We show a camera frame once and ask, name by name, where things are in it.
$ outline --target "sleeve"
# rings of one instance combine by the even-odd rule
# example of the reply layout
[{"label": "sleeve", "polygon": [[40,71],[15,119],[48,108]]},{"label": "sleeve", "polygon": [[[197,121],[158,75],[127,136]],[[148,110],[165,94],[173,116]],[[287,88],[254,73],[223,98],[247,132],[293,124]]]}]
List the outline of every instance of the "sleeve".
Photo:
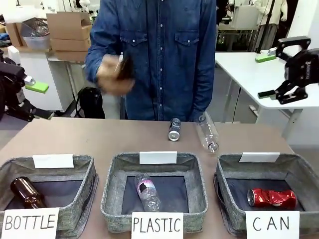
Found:
[{"label": "sleeve", "polygon": [[283,0],[283,3],[281,4],[281,11],[283,12],[284,16],[288,15],[288,4],[287,0]]},{"label": "sleeve", "polygon": [[213,94],[216,46],[216,0],[203,0],[194,79],[194,96],[189,121],[208,107]]},{"label": "sleeve", "polygon": [[87,79],[96,82],[96,73],[105,54],[120,54],[120,30],[115,0],[101,0],[100,11],[92,27],[91,47],[85,58]]},{"label": "sleeve", "polygon": [[267,6],[263,6],[262,0],[255,0],[254,1],[254,6],[263,15],[268,15],[269,14],[269,9],[267,8]]}]

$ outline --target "denim shirt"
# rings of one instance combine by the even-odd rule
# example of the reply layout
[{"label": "denim shirt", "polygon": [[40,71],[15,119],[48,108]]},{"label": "denim shirt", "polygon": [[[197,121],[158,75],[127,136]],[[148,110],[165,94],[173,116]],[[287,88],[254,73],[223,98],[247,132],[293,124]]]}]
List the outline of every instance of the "denim shirt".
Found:
[{"label": "denim shirt", "polygon": [[216,0],[101,0],[86,57],[95,82],[105,54],[130,54],[135,85],[125,105],[132,120],[193,121],[213,91]]}]

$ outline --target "can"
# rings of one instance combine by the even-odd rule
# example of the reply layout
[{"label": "can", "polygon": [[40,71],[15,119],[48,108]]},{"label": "can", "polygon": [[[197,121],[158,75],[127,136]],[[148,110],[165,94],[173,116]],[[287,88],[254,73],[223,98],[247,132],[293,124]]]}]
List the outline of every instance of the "can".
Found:
[{"label": "can", "polygon": [[250,189],[247,192],[247,201],[251,207],[280,207],[282,209],[294,209],[298,200],[292,190],[276,192],[260,188]]},{"label": "can", "polygon": [[170,121],[169,131],[168,131],[168,139],[170,141],[178,141],[179,132],[180,132],[180,119],[172,118]]}]

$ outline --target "dark bottle in hand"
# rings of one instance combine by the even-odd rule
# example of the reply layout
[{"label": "dark bottle in hand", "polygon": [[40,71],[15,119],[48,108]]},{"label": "dark bottle in hand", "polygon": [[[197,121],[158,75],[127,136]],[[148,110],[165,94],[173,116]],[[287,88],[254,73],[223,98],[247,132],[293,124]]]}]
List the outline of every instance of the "dark bottle in hand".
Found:
[{"label": "dark bottle in hand", "polygon": [[46,208],[44,196],[40,194],[27,177],[18,177],[10,185],[14,195],[20,199],[24,208]]}]

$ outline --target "red can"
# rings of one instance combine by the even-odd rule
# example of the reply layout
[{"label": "red can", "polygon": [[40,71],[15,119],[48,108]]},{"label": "red can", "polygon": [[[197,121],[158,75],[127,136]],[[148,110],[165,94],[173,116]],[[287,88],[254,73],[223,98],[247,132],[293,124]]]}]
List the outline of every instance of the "red can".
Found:
[{"label": "red can", "polygon": [[248,190],[247,201],[251,207],[274,206],[290,210],[294,209],[298,202],[295,193],[291,190],[276,192],[260,188]]}]

